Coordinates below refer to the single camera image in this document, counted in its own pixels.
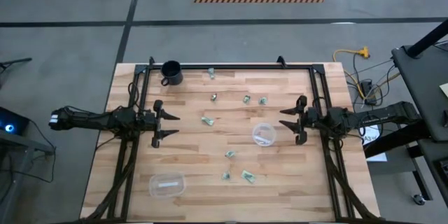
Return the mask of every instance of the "black bracket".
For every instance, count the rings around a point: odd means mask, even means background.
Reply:
[[[323,64],[312,64],[313,69],[320,73],[320,74],[325,74],[325,67],[323,67]]]
[[[154,69],[154,63],[155,63],[155,60],[154,60],[153,56],[149,57],[149,70]]]
[[[283,56],[279,56],[277,58],[276,62],[281,64],[281,68],[282,69],[287,69],[288,68],[288,65],[286,64],[285,59],[283,58]]]
[[[134,68],[134,74],[144,73],[144,71],[146,70],[147,67],[148,67],[148,65],[142,65],[142,64],[136,65]]]

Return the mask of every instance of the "black mug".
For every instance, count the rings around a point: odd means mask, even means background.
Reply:
[[[177,61],[170,60],[163,63],[160,72],[162,72],[164,77],[160,82],[162,86],[179,85],[183,80],[181,63]]]

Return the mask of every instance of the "concrete floor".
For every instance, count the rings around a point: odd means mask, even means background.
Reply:
[[[125,20],[130,0],[0,0],[0,22]],[[194,5],[191,0],[139,0],[135,20],[223,18],[426,18],[448,16],[446,0],[325,0],[321,5]],[[133,27],[124,62],[331,61],[334,50],[368,46],[372,57],[358,59],[364,69],[388,60],[390,51],[414,43],[438,24],[304,24],[201,27]],[[54,223],[77,219],[98,132],[51,131],[50,112],[64,105],[103,111],[122,27],[0,28],[0,60],[33,57],[1,77],[1,106],[32,118],[57,146],[55,180],[27,178],[16,223]],[[339,55],[352,71],[352,56]],[[377,80],[391,63],[360,75]],[[412,101],[401,78],[391,83],[384,106]],[[40,139],[34,132],[30,137]],[[444,223],[448,209],[424,160],[419,160],[434,201],[415,205],[411,173],[372,175],[381,216],[392,221]],[[51,162],[30,171],[50,175]]]

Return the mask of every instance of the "white paper sign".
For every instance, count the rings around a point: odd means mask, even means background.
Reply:
[[[373,125],[365,128],[365,134],[363,136],[364,145],[370,143],[371,141],[377,140],[379,137],[378,125]],[[368,162],[387,162],[387,157],[385,153],[378,154],[367,159]]]
[[[448,97],[448,83],[445,83],[443,85],[440,85],[440,88],[445,93],[445,95]]]

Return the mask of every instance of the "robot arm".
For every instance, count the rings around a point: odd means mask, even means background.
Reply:
[[[180,120],[162,109],[163,101],[154,102],[154,112],[151,110],[137,113],[132,107],[122,107],[111,112],[91,113],[88,111],[74,111],[73,107],[65,106],[51,113],[49,126],[52,130],[70,130],[83,128],[91,130],[108,130],[121,139],[131,138],[139,132],[153,131],[154,137],[151,146],[159,148],[164,137],[178,132],[177,129],[161,130],[160,119]]]
[[[301,95],[296,102],[295,108],[280,111],[288,115],[298,113],[297,122],[288,122],[280,120],[280,123],[287,126],[295,134],[299,134],[295,138],[296,144],[304,144],[307,141],[307,133],[304,128],[314,128],[323,130],[330,138],[341,139],[345,137],[353,129],[376,125],[379,123],[416,123],[420,116],[416,112],[414,106],[405,101],[389,105],[385,108],[378,108],[372,111],[353,113],[347,108],[334,107],[328,108],[327,115],[322,116],[316,108],[310,107],[305,112],[307,105],[307,97]]]

